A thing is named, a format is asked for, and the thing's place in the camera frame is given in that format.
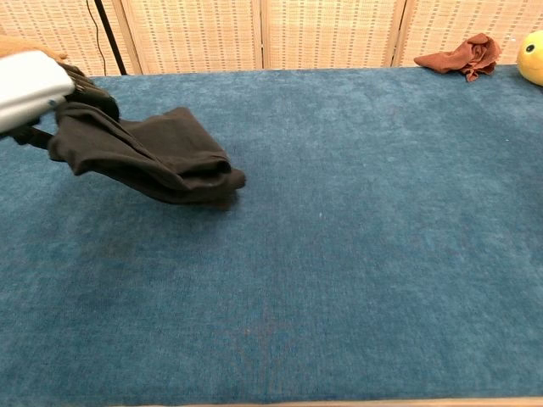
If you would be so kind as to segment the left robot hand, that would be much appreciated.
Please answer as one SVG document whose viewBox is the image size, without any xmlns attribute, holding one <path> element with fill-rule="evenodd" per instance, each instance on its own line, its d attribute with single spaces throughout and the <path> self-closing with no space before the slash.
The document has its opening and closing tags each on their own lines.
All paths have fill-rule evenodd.
<svg viewBox="0 0 543 407">
<path fill-rule="evenodd" d="M 1 58 L 1 137 L 45 149 L 52 137 L 35 126 L 68 102 L 84 103 L 118 120 L 117 102 L 82 71 L 42 51 Z"/>
</svg>

